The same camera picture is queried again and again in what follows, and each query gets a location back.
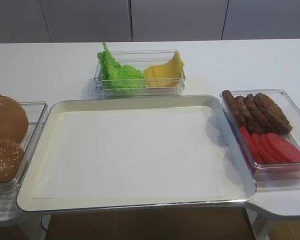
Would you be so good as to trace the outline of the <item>white parchment paper sheet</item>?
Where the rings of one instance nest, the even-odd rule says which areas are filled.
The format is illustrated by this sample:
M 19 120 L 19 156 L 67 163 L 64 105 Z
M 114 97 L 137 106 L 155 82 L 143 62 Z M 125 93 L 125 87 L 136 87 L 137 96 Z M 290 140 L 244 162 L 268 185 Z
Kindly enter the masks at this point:
M 207 106 L 66 111 L 52 123 L 37 198 L 205 198 L 224 193 Z

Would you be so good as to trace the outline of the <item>clear lettuce and cheese bin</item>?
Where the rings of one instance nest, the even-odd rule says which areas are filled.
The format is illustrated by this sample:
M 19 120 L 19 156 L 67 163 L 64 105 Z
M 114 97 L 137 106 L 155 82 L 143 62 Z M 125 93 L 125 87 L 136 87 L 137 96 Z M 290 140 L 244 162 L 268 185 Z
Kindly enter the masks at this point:
M 154 65 L 167 63 L 177 50 L 157 50 L 157 51 L 110 51 L 112 56 L 121 65 L 131 65 L 142 71 L 145 76 L 145 70 Z M 151 96 L 180 96 L 185 88 L 185 74 L 182 72 L 179 83 L 176 86 L 168 87 L 147 87 L 145 76 L 144 88 L 106 88 L 103 81 L 102 67 L 98 60 L 94 83 L 96 91 L 102 99 L 135 98 Z

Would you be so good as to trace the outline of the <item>yellow cheese slices stack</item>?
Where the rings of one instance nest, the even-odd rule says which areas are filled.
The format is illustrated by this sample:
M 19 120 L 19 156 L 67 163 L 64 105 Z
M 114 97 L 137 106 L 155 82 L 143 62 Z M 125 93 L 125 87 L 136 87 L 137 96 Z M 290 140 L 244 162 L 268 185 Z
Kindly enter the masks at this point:
M 178 51 L 164 64 L 152 65 L 144 73 L 146 76 L 146 86 L 151 88 L 173 87 L 179 84 L 182 77 L 185 63 Z

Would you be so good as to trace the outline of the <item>green lettuce leaves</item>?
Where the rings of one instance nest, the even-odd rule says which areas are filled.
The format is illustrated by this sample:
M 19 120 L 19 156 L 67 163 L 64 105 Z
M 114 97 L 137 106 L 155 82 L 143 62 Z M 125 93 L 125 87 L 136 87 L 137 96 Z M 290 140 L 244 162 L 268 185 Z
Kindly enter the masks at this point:
M 132 65 L 121 65 L 103 42 L 103 51 L 97 54 L 102 69 L 102 80 L 107 89 L 145 88 L 145 75 Z

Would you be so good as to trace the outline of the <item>sesame top bun right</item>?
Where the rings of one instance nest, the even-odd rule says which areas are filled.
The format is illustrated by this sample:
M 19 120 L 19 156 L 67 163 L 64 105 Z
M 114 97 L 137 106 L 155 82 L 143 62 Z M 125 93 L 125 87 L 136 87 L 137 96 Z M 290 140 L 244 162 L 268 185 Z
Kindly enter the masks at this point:
M 10 182 L 21 164 L 24 150 L 13 140 L 0 138 L 0 183 Z

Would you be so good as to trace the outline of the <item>brown burger patty leftmost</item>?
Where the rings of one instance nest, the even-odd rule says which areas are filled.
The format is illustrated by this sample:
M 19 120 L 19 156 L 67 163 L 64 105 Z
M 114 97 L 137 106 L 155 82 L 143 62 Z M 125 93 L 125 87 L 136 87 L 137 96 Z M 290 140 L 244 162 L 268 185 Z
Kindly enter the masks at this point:
M 233 115 L 237 125 L 239 127 L 247 127 L 246 121 L 244 119 L 244 117 L 242 116 L 241 112 L 239 111 L 236 102 L 235 102 L 235 98 L 232 95 L 232 93 L 229 90 L 224 90 L 221 93 L 222 98 L 228 108 L 228 110 L 231 112 L 231 114 Z

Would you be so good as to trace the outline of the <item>bun half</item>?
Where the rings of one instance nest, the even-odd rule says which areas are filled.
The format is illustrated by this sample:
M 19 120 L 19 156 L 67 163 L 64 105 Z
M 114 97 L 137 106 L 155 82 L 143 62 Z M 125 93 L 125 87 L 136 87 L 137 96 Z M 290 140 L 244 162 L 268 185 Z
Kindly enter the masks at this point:
M 14 99 L 0 95 L 0 138 L 20 143 L 28 127 L 29 121 L 22 106 Z

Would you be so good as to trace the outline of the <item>red tomato slice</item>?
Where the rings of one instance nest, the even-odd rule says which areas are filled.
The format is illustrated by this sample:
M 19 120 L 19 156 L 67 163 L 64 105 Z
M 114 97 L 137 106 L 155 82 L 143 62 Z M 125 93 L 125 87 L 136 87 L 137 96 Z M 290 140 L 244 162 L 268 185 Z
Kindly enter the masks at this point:
M 277 163 L 276 158 L 273 156 L 272 153 L 270 153 L 269 151 L 267 151 L 266 148 L 261 145 L 260 138 L 261 138 L 261 136 L 259 134 L 257 134 L 257 133 L 253 133 L 250 136 L 252 144 L 255 147 L 258 155 L 262 159 L 262 162 L 264 164 L 276 164 Z
M 244 138 L 244 141 L 245 141 L 245 143 L 246 143 L 246 145 L 247 145 L 247 147 L 248 147 L 248 149 L 249 149 L 252 157 L 254 158 L 254 161 L 257 164 L 262 165 L 264 162 L 261 159 L 260 155 L 258 154 L 255 146 L 253 145 L 252 140 L 250 138 L 250 134 L 248 133 L 246 127 L 245 126 L 241 126 L 239 128 L 239 130 L 240 130 L 240 132 L 241 132 L 241 134 L 242 134 L 242 136 Z
M 285 162 L 300 163 L 300 150 L 282 136 L 267 133 L 265 141 L 270 149 Z
M 276 163 L 287 163 L 287 161 L 275 153 L 266 142 L 266 134 L 261 134 L 259 138 L 259 145 L 262 149 L 276 162 Z

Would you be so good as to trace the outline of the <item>brown burger patty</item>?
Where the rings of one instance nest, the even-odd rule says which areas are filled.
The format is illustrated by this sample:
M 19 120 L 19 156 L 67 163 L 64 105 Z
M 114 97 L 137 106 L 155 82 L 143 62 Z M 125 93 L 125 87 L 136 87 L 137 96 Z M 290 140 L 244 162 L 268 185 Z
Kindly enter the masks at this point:
M 264 130 L 260 127 L 259 123 L 254 119 L 253 115 L 250 113 L 246 106 L 245 97 L 241 95 L 236 96 L 234 100 L 246 122 L 248 131 L 250 133 L 263 134 Z
M 273 127 L 274 133 L 278 135 L 287 135 L 292 131 L 293 127 L 286 115 L 269 96 L 259 92 L 254 96 L 254 101 Z
M 271 124 L 268 122 L 264 114 L 261 112 L 259 107 L 257 106 L 254 96 L 252 93 L 248 94 L 245 97 L 245 105 L 253 118 L 258 122 L 259 126 L 263 129 L 265 133 L 270 133 L 273 128 Z
M 244 119 L 244 117 L 242 116 L 241 112 L 239 111 L 236 102 L 235 102 L 235 98 L 232 95 L 232 93 L 229 90 L 224 90 L 221 93 L 222 98 L 228 108 L 228 110 L 231 112 L 231 114 L 233 115 L 237 125 L 239 127 L 247 127 L 246 121 Z

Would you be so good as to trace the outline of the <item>clear bun bin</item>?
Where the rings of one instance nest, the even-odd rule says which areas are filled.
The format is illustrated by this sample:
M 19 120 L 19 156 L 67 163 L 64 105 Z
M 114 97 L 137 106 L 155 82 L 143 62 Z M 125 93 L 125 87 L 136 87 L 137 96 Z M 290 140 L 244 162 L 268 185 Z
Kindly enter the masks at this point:
M 24 150 L 24 155 L 12 180 L 0 182 L 0 199 L 13 199 L 17 194 L 48 116 L 48 105 L 44 101 L 21 102 L 20 105 L 25 110 L 29 122 L 27 132 L 19 144 Z

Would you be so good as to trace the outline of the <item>brown burger patty rightmost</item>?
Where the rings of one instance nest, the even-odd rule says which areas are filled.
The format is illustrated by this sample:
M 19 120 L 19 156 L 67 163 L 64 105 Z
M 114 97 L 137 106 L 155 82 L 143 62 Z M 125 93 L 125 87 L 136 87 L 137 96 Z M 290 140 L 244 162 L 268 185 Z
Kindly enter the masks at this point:
M 254 101 L 273 127 L 274 133 L 278 135 L 287 135 L 292 131 L 293 127 L 286 115 L 269 96 L 259 92 L 254 96 Z

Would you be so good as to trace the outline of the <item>silver metal baking tray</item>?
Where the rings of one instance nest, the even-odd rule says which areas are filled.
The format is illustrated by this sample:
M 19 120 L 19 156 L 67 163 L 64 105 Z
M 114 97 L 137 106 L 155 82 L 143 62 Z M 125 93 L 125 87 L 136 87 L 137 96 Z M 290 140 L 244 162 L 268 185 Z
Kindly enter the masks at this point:
M 16 203 L 28 213 L 245 203 L 257 185 L 240 140 L 210 95 L 61 101 Z

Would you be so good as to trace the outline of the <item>red tomato slice front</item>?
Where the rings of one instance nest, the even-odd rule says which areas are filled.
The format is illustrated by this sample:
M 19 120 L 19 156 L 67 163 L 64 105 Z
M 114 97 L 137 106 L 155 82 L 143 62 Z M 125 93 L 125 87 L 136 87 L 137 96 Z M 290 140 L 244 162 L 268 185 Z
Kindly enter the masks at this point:
M 300 150 L 282 136 L 267 133 L 265 141 L 270 149 L 285 162 L 300 163 Z

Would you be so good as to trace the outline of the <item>clear patty and tomato bin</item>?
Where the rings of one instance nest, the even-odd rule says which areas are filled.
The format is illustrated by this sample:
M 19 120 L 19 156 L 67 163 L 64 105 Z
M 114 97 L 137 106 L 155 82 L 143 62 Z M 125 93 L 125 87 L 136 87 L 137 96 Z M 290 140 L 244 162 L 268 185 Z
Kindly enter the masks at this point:
M 262 89 L 262 90 L 244 90 L 244 91 L 230 91 L 233 97 L 243 96 L 246 99 L 248 94 L 253 94 L 255 96 L 258 93 L 263 93 L 270 97 L 283 111 L 290 125 L 293 127 L 290 133 L 279 135 L 284 139 L 292 143 L 297 149 L 300 150 L 300 110 L 288 94 L 284 90 L 280 89 Z M 300 179 L 300 162 L 284 162 L 275 164 L 258 164 L 254 161 L 250 150 L 240 132 L 240 127 L 238 126 L 232 113 L 228 110 L 227 105 L 224 102 L 222 93 L 220 94 L 221 102 L 225 115 L 230 123 L 231 128 L 237 138 L 237 142 L 243 152 L 244 158 L 246 159 L 247 165 L 252 171 L 252 175 L 257 181 L 266 180 L 287 180 L 287 179 Z

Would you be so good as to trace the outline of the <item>red tomato slice leftmost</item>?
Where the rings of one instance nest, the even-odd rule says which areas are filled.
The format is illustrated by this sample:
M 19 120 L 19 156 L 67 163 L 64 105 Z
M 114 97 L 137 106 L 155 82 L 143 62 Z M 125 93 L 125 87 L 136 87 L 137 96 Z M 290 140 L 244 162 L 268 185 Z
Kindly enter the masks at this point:
M 241 132 L 241 134 L 242 134 L 242 136 L 244 138 L 244 141 L 245 141 L 245 143 L 246 143 L 246 145 L 247 145 L 247 147 L 248 147 L 248 149 L 249 149 L 252 157 L 254 158 L 254 161 L 257 164 L 262 165 L 264 162 L 261 159 L 260 155 L 258 154 L 255 146 L 253 145 L 252 140 L 250 138 L 250 134 L 248 133 L 246 127 L 245 126 L 241 126 L 239 128 L 239 130 L 240 130 L 240 132 Z

